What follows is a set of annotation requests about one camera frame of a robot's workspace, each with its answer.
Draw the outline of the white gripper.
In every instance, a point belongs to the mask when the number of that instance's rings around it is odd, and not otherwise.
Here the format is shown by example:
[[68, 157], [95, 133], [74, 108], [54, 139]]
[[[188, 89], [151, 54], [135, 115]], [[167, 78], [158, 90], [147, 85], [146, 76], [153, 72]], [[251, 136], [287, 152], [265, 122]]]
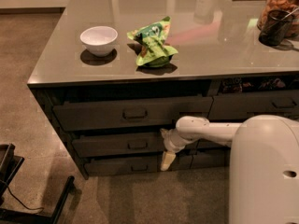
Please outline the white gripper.
[[167, 171], [176, 158], [175, 153], [180, 152], [191, 141], [181, 137], [176, 129], [161, 129], [160, 133], [164, 139], [164, 147], [167, 150], [162, 156], [161, 170]]

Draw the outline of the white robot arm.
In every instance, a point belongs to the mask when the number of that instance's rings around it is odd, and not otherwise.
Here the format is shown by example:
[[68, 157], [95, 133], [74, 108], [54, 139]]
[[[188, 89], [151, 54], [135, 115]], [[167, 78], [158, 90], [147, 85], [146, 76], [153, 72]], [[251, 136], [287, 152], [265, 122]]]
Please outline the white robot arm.
[[230, 152], [229, 224], [299, 224], [299, 122], [259, 115], [241, 123], [185, 116], [162, 129], [161, 169], [200, 139]]

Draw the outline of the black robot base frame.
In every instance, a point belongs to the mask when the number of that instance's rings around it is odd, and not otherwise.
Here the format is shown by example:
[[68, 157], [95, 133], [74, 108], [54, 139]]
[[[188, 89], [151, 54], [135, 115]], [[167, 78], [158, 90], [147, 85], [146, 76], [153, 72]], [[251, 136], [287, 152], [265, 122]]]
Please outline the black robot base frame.
[[[37, 183], [27, 180], [24, 176], [16, 180], [25, 158], [17, 155], [15, 148], [12, 143], [0, 145], [0, 224], [59, 224], [69, 193], [75, 188], [75, 177], [71, 175], [65, 180], [52, 213], [45, 214], [45, 207], [34, 200], [40, 196]], [[4, 207], [6, 194], [10, 194], [22, 210]]]

